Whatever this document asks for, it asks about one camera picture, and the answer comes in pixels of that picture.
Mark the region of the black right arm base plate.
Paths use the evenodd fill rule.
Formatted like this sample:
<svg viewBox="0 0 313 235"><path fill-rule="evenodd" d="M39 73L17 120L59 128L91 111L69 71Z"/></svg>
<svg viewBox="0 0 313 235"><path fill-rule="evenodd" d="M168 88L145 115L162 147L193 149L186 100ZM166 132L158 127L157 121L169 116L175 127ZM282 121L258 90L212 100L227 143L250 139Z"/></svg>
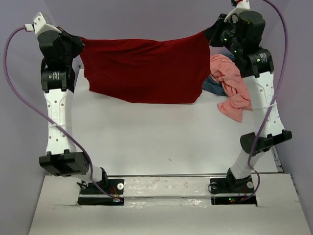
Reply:
<svg viewBox="0 0 313 235"><path fill-rule="evenodd" d="M239 182L229 182L226 178L211 178L208 185L211 204L217 205L257 205L256 196L249 198L254 192L252 177Z"/></svg>

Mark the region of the red t shirt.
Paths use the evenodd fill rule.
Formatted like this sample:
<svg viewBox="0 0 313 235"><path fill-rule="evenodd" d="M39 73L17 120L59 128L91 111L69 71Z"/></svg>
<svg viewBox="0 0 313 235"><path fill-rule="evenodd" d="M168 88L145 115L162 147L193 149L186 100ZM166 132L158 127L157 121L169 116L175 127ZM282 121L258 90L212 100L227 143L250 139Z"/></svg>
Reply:
<svg viewBox="0 0 313 235"><path fill-rule="evenodd" d="M191 104L210 74L203 32L175 40L83 39L89 90L131 103Z"/></svg>

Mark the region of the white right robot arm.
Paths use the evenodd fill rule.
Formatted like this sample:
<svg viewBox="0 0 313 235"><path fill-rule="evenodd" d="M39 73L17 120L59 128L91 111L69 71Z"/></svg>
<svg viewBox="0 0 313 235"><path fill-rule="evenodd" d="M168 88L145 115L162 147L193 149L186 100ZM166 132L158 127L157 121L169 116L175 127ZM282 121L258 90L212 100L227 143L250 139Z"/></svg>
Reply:
<svg viewBox="0 0 313 235"><path fill-rule="evenodd" d="M252 195L251 173L258 160L273 146L292 138L284 128L276 103L278 88L274 87L274 65L269 50L260 46L266 22L255 11L243 10L219 15L204 34L213 47L225 47L234 55L234 62L247 87L255 130L240 137L241 152L224 178L210 180L213 195L241 194L245 188Z"/></svg>

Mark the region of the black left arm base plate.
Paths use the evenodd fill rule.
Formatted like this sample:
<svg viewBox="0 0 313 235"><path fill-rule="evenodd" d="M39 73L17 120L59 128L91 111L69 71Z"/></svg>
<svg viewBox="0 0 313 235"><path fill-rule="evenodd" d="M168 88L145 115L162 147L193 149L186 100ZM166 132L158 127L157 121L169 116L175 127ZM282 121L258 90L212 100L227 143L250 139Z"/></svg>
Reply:
<svg viewBox="0 0 313 235"><path fill-rule="evenodd" d="M123 206L124 205L124 178L108 178L108 184L97 183L99 189L93 183L80 181L77 203L81 206Z"/></svg>

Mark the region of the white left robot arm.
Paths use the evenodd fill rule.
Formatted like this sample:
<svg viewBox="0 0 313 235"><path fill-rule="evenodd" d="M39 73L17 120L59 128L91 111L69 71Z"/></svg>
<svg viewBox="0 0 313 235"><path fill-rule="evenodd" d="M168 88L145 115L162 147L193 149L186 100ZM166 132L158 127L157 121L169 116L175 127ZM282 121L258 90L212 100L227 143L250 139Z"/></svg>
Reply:
<svg viewBox="0 0 313 235"><path fill-rule="evenodd" d="M71 106L75 88L73 59L84 48L82 39L58 27L37 37L43 54L41 85L47 106L48 142L40 166L54 176L75 177L97 193L108 189L105 170L96 167L72 135Z"/></svg>

